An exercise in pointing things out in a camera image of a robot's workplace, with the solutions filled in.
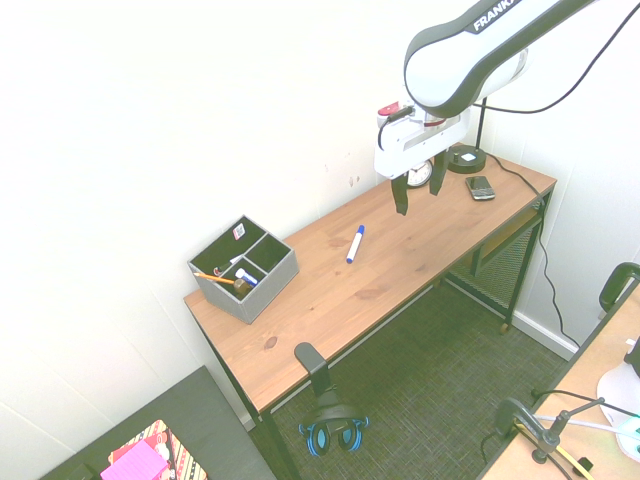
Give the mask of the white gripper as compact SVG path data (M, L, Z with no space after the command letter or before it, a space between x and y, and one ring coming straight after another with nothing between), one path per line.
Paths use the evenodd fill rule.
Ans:
M448 170L448 152L468 132L471 109L451 118L438 118L422 108L382 108L374 169L391 181L396 212L408 212L408 175L405 172L434 157L429 191L437 196Z

